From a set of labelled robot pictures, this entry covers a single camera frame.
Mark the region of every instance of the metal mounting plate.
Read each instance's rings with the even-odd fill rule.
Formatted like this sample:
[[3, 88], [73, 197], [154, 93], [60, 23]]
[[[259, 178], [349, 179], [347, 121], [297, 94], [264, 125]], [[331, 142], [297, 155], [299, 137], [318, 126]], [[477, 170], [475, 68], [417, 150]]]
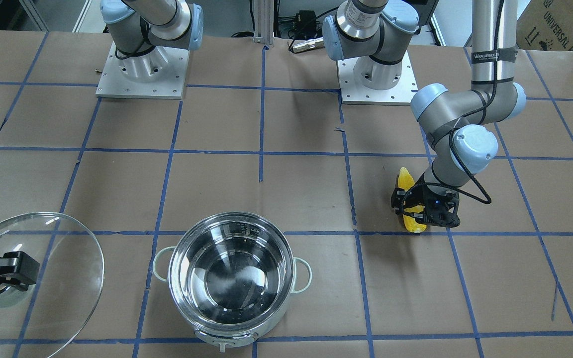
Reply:
[[96, 89], [98, 97], [183, 99], [189, 64], [188, 50], [166, 47], [171, 66], [157, 73], [155, 81], [136, 82], [121, 72], [120, 60], [114, 56], [115, 49], [112, 43]]
[[342, 89], [342, 103], [345, 104], [387, 104], [391, 106], [409, 106], [417, 93], [417, 81], [410, 63], [408, 52], [402, 59], [402, 76], [398, 84], [389, 90], [374, 90], [361, 84], [353, 74], [355, 59], [337, 61], [339, 86]]

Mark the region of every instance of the yellow corn cob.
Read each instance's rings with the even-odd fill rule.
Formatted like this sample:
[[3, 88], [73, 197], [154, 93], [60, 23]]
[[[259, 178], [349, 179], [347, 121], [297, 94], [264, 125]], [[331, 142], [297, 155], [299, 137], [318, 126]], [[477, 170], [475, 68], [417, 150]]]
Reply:
[[[397, 186], [404, 190], [408, 190], [412, 188], [414, 185], [414, 179], [408, 172], [408, 169], [402, 167], [399, 170], [399, 178], [397, 179]], [[405, 211], [409, 213], [421, 213], [423, 211], [423, 205], [415, 206], [414, 208], [405, 208]], [[404, 217], [404, 226], [408, 230], [409, 233], [421, 233], [426, 229], [424, 224], [419, 224], [414, 220], [414, 218], [408, 217], [406, 215], [402, 215]]]

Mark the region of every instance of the glass lid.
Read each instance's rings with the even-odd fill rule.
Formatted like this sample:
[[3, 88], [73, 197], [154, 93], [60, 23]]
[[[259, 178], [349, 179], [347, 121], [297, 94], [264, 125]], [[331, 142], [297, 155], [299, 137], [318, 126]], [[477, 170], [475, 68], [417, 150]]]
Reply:
[[103, 287], [94, 234], [62, 213], [0, 223], [0, 358], [51, 357], [86, 325]]

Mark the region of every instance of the wire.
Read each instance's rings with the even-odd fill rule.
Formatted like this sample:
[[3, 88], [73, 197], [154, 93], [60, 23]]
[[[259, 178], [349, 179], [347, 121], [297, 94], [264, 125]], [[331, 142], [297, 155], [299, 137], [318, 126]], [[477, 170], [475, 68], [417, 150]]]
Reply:
[[251, 31], [241, 31], [241, 32], [236, 32], [235, 34], [231, 35], [232, 38], [248, 38], [248, 37], [252, 37], [252, 36], [253, 36], [253, 32], [251, 32]]
[[441, 183], [416, 183], [412, 186], [412, 188], [408, 189], [404, 196], [402, 197], [402, 200], [399, 204], [399, 210], [402, 212], [402, 214], [404, 214], [407, 217], [412, 217], [414, 218], [414, 216], [412, 215], [412, 213], [409, 213], [408, 211], [404, 210], [404, 202], [408, 199], [408, 197], [410, 197], [410, 195], [412, 194], [412, 191], [415, 190], [416, 188], [419, 188], [421, 186], [439, 186], [441, 188], [447, 188], [449, 190], [454, 190], [458, 193], [461, 193], [467, 197], [471, 197], [473, 199], [475, 199], [476, 201], [482, 202], [483, 204], [489, 205], [492, 203], [492, 198], [489, 197], [489, 194], [487, 193], [487, 191], [485, 190], [485, 188], [480, 184], [480, 182], [477, 180], [477, 178], [475, 178], [475, 175], [473, 175], [473, 173], [470, 172], [470, 170], [468, 169], [468, 167], [466, 165], [464, 165], [464, 161], [462, 161], [461, 157], [459, 156], [459, 154], [457, 153], [457, 150], [455, 149], [455, 142], [453, 141], [453, 137], [455, 135], [455, 132], [457, 131], [457, 128], [454, 128], [450, 131], [450, 135], [448, 136], [448, 145], [450, 146], [450, 150], [453, 152], [453, 154], [455, 155], [455, 159], [457, 159], [457, 163], [459, 163], [459, 165], [461, 166], [461, 168], [464, 169], [464, 172], [466, 172], [466, 175], [468, 175], [468, 177], [471, 179], [471, 181], [473, 181], [475, 183], [475, 185], [477, 186], [477, 188], [479, 188], [479, 190], [481, 191], [481, 193], [483, 194], [483, 196], [485, 197], [485, 199], [482, 199], [480, 197], [478, 197], [477, 195], [473, 195], [469, 192], [466, 192], [464, 190], [461, 190], [455, 186], [452, 185], [448, 185], [448, 184], [441, 184]]
[[136, 48], [134, 48], [134, 51], [130, 52], [130, 54], [125, 56], [125, 57], [121, 57], [118, 55], [118, 47], [116, 47], [114, 49], [114, 57], [116, 57], [119, 60], [127, 60], [130, 57], [136, 55], [138, 50], [140, 50], [141, 47], [143, 47], [143, 45], [145, 45], [145, 43], [147, 42], [147, 38], [150, 35], [150, 29], [152, 29], [152, 25], [150, 25], [150, 23], [148, 23], [148, 22], [143, 21], [142, 19], [141, 19], [141, 23], [145, 23], [147, 26], [147, 29], [145, 30], [145, 34], [143, 34], [143, 41], [141, 41], [141, 43], [139, 43], [139, 45]]
[[[498, 2], [498, 13], [496, 14], [496, 25], [494, 29], [494, 43], [493, 43], [493, 48], [495, 53], [498, 51], [498, 30], [499, 30], [499, 23], [501, 21], [501, 13], [503, 12], [503, 2], [504, 0], [500, 0], [500, 2]], [[490, 95], [489, 100], [487, 100], [486, 104], [482, 105], [480, 108], [477, 108], [473, 111], [469, 111], [468, 113], [462, 115], [461, 118], [465, 118], [475, 113], [479, 113], [480, 111], [485, 111], [486, 108], [489, 107], [489, 105], [491, 105], [492, 102], [494, 101], [494, 97], [496, 96], [496, 85], [498, 82], [498, 56], [496, 57], [496, 61], [493, 61], [492, 64], [493, 64], [493, 75], [494, 75], [494, 80], [492, 83], [492, 95]]]
[[[496, 14], [496, 24], [495, 24], [495, 29], [494, 29], [494, 41], [493, 41], [494, 52], [496, 52], [498, 50], [498, 32], [500, 30], [500, 21], [501, 21], [501, 14], [503, 11], [503, 3], [504, 3], [504, 0], [500, 0], [500, 2], [498, 3], [498, 12]], [[493, 75], [494, 75], [494, 79], [493, 79], [493, 83], [492, 83], [492, 94], [490, 95], [489, 100], [487, 100], [487, 103], [485, 103], [484, 105], [482, 105], [478, 109], [475, 109], [473, 111], [469, 111], [468, 113], [462, 115], [461, 116], [462, 118], [469, 116], [469, 115], [473, 115], [475, 113], [479, 113], [480, 111], [485, 111], [485, 109], [487, 109], [487, 107], [489, 107], [489, 105], [491, 105], [492, 102], [494, 101], [494, 98], [496, 96], [496, 86], [498, 84], [498, 58], [496, 59], [496, 61], [493, 61]], [[399, 204], [399, 210], [401, 211], [401, 213], [403, 215], [405, 215], [407, 217], [414, 218], [412, 213], [409, 213], [409, 212], [404, 210], [404, 202], [408, 199], [408, 197], [410, 197], [412, 191], [415, 190], [416, 188], [419, 188], [420, 186], [439, 186], [441, 188], [447, 188], [448, 190], [454, 190], [458, 193], [466, 195], [467, 197], [471, 197], [471, 198], [475, 199], [476, 201], [482, 202], [483, 204], [491, 204], [492, 203], [492, 199], [491, 199], [491, 197], [489, 197], [489, 194], [487, 193], [485, 188], [483, 188], [483, 186], [480, 184], [480, 182], [475, 178], [475, 175], [473, 175], [473, 173], [471, 173], [470, 170], [468, 170], [468, 167], [466, 167], [466, 165], [464, 165], [464, 161], [462, 161], [461, 157], [459, 156], [459, 153], [457, 153], [457, 150], [455, 149], [453, 136], [455, 135], [456, 130], [457, 130], [457, 128], [453, 128], [450, 131], [450, 135], [448, 137], [448, 145], [450, 146], [450, 151], [455, 155], [455, 159], [457, 159], [457, 163], [459, 163], [461, 168], [463, 168], [464, 172], [466, 172], [466, 175], [468, 175], [468, 177], [471, 179], [471, 181], [473, 181], [475, 183], [475, 185], [477, 186], [477, 188], [479, 188], [481, 193], [484, 195], [485, 199], [482, 199], [476, 195], [473, 195], [471, 193], [468, 193], [468, 192], [463, 191], [459, 188], [456, 188], [455, 186], [448, 185], [448, 184], [425, 183], [425, 182], [424, 183], [416, 183], [410, 189], [408, 189], [405, 192], [405, 194], [402, 197], [402, 200]]]
[[293, 37], [289, 36], [289, 38], [291, 39], [291, 43], [289, 43], [288, 46], [288, 50], [289, 52], [293, 52], [293, 43], [295, 43], [295, 38], [297, 37], [297, 35], [301, 34], [302, 32], [304, 32], [304, 29], [313, 21], [318, 20], [319, 18], [321, 18], [322, 16], [325, 16], [328, 13], [332, 13], [333, 11], [336, 11], [337, 9], [339, 9], [339, 6], [337, 7], [333, 7], [330, 10], [327, 10], [321, 14], [319, 14], [318, 16], [316, 16], [315, 18], [312, 18], [311, 20], [307, 21], [307, 23], [305, 23], [304, 25], [302, 25], [302, 27], [300, 28], [300, 30], [298, 30], [298, 32], [296, 32]]
[[249, 13], [251, 14], [251, 27], [255, 32], [255, 16], [253, 16], [253, 0], [249, 0]]
[[118, 47], [117, 47], [114, 49], [114, 56], [119, 60], [127, 60], [130, 57], [136, 55], [136, 52], [138, 52], [139, 48], [141, 48], [143, 45], [145, 45], [145, 41], [146, 41], [146, 39], [143, 39], [143, 41], [141, 41], [141, 43], [139, 43], [139, 45], [136, 47], [136, 50], [132, 51], [129, 55], [127, 55], [125, 57], [121, 57], [118, 55]]

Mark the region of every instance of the metal pot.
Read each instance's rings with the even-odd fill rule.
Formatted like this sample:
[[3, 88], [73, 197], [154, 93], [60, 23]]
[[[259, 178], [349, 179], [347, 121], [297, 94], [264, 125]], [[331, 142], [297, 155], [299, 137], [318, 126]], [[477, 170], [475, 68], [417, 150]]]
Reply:
[[[173, 250], [168, 279], [156, 272], [161, 254]], [[308, 281], [295, 289], [296, 263]], [[252, 344], [287, 310], [291, 295], [312, 281], [305, 260], [294, 258], [287, 239], [267, 219], [252, 213], [213, 215], [193, 226], [175, 247], [154, 257], [153, 274], [166, 281], [174, 302], [198, 338], [220, 347]]]

